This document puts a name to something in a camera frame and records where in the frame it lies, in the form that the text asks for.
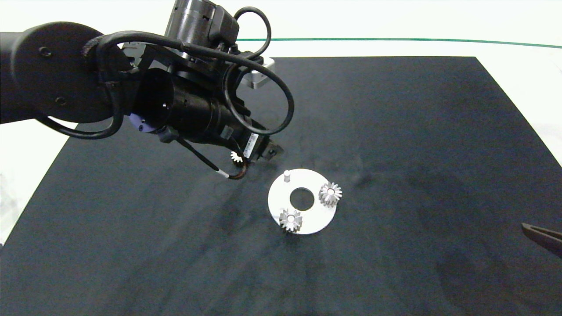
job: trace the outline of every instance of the electrical cable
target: electrical cable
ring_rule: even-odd
[[[240,180],[246,175],[246,171],[248,170],[248,160],[246,159],[246,157],[244,157],[244,154],[243,154],[238,142],[236,140],[234,140],[234,138],[232,138],[232,136],[230,137],[230,139],[236,145],[237,155],[242,157],[242,161],[243,161],[243,165],[242,165],[242,168],[240,169],[240,172],[238,172],[238,174],[235,174],[235,175],[230,175],[230,174],[222,171],[219,167],[217,167],[214,163],[212,163],[212,161],[210,161],[207,157],[203,156],[203,154],[198,152],[195,148],[193,148],[193,146],[189,142],[187,142],[183,138],[177,138],[176,141],[180,145],[182,145],[183,147],[189,149],[197,158],[199,158],[201,161],[203,161],[207,166],[209,166],[211,169],[213,169],[218,174],[220,174],[220,175],[222,175],[222,176],[224,176],[225,178],[228,178],[228,179]]]
[[[175,48],[182,52],[186,52],[192,54],[196,57],[211,57],[211,58],[218,58],[224,61],[229,61],[234,64],[239,64],[245,67],[250,68],[251,70],[256,70],[265,76],[269,77],[273,82],[275,82],[281,90],[284,92],[287,102],[288,102],[288,111],[287,116],[283,123],[273,130],[258,130],[253,128],[247,122],[243,120],[241,115],[234,110],[233,115],[242,123],[242,125],[249,130],[253,131],[254,133],[264,134],[264,135],[271,135],[280,132],[283,130],[291,121],[293,113],[294,113],[294,100],[291,94],[291,91],[285,84],[285,82],[277,76],[274,72],[263,67],[262,65],[251,61],[247,58],[243,58],[237,55],[228,54],[222,51],[217,51],[211,48],[198,46],[191,43],[183,43],[180,40],[167,38],[161,35],[141,32],[141,31],[120,31],[113,34],[109,34],[104,36],[100,41],[98,46],[96,47],[96,56],[98,60],[98,75],[99,80],[101,83],[105,84],[111,99],[112,109],[113,109],[113,121],[111,125],[106,128],[105,130],[101,130],[98,132],[84,132],[81,130],[69,129],[64,127],[63,125],[49,119],[49,118],[41,118],[39,121],[46,126],[61,132],[65,135],[81,138],[81,139],[100,139],[109,137],[115,132],[119,130],[123,123],[123,104],[121,98],[121,90],[119,89],[119,73],[112,69],[109,63],[109,57],[107,55],[107,51],[109,48],[124,42],[145,42],[150,44],[156,44],[160,46],[165,46],[169,48]]]
[[[240,10],[238,10],[234,14],[234,18],[236,20],[238,20],[238,18],[240,18],[240,16],[242,14],[249,13],[249,12],[252,12],[252,13],[255,13],[255,14],[259,15],[259,17],[263,20],[263,22],[265,24],[265,27],[267,29],[267,37],[266,37],[265,43],[262,45],[262,47],[260,49],[258,49],[256,52],[251,53],[250,55],[246,56],[247,59],[251,60],[251,59],[261,55],[268,48],[269,43],[271,42],[271,25],[269,24],[269,20],[265,16],[265,14],[261,10],[259,10],[258,8],[254,8],[254,7],[241,8]],[[294,112],[294,104],[292,104],[292,103],[294,103],[294,102],[289,101],[289,98],[287,98],[287,100],[289,101],[289,107],[287,109],[287,116],[285,117],[285,120],[281,123],[281,125],[279,125],[278,127],[274,128],[274,129],[259,129],[259,128],[253,127],[248,122],[246,122],[244,120],[244,117],[235,109],[235,107],[232,103],[232,97],[230,96],[230,90],[229,90],[230,77],[232,76],[232,74],[234,73],[234,71],[238,67],[239,67],[239,65],[237,65],[237,64],[230,65],[227,68],[227,70],[226,70],[226,72],[223,76],[222,83],[221,83],[221,90],[223,91],[224,99],[225,99],[226,106],[227,106],[228,110],[230,111],[230,113],[232,113],[232,115],[236,118],[236,120],[238,120],[238,122],[240,124],[242,124],[246,129],[249,129],[250,131],[252,131],[252,133],[256,133],[258,135],[272,135],[272,134],[281,132],[291,122],[293,112]],[[283,87],[281,85],[279,85],[279,86],[281,87],[281,89],[283,90],[285,95],[287,95],[287,92],[283,89]]]
[[[240,10],[238,10],[235,14],[234,14],[234,18],[238,21],[238,18],[240,18],[240,16],[244,13],[255,13],[257,14],[262,21],[265,24],[265,28],[267,30],[267,37],[265,39],[265,43],[261,46],[260,49],[258,49],[256,52],[250,54],[249,56],[247,56],[246,58],[249,59],[253,59],[254,57],[257,57],[259,55],[261,55],[263,52],[265,52],[265,50],[268,48],[269,43],[271,43],[271,25],[269,24],[269,19],[267,16],[265,16],[265,14],[258,8],[254,8],[254,7],[243,7]]]

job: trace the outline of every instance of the bevel gear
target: bevel gear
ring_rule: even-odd
[[[283,212],[279,216],[279,225],[287,232],[298,232],[302,226],[301,212],[293,208],[283,209]]]
[[[342,198],[342,189],[333,182],[326,183],[320,188],[318,198],[325,206],[335,206]]]
[[[242,165],[244,165],[244,160],[242,159],[242,157],[238,156],[235,151],[230,152],[230,159],[232,159],[232,162],[237,167],[241,167]]]

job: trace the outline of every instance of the small white gear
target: small white gear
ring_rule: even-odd
[[[335,206],[342,198],[342,189],[333,182],[326,183],[320,188],[318,198],[325,206]]]
[[[241,166],[244,163],[242,157],[238,156],[238,154],[235,151],[230,152],[230,159],[232,159],[232,162],[236,166]]]
[[[296,209],[282,209],[279,216],[279,225],[287,232],[296,233],[301,229],[302,216],[301,212]]]

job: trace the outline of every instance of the black mat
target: black mat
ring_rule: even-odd
[[[277,69],[286,153],[242,181],[128,125],[68,141],[2,249],[2,314],[560,315],[562,261],[520,224],[562,231],[562,169],[475,58]],[[241,93],[265,121],[274,88]],[[269,215],[293,168],[343,189],[317,234]]]

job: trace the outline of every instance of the barcode label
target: barcode label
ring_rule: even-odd
[[[248,139],[248,143],[246,144],[246,148],[244,149],[244,157],[250,159],[250,155],[252,154],[253,147],[256,145],[257,141],[257,134],[252,133],[250,138]]]

